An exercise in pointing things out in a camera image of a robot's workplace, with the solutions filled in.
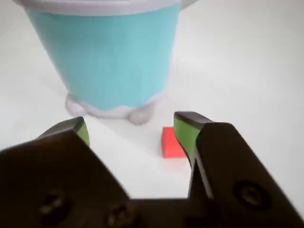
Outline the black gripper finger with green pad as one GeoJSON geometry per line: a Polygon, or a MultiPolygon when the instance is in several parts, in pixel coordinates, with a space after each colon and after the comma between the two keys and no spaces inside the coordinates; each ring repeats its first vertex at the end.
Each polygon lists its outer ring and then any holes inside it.
{"type": "Polygon", "coordinates": [[[232,124],[176,111],[173,127],[192,181],[205,188],[215,227],[303,227],[294,206],[232,124]]]}
{"type": "Polygon", "coordinates": [[[0,153],[3,228],[133,228],[120,183],[89,147],[82,117],[0,153]]]}

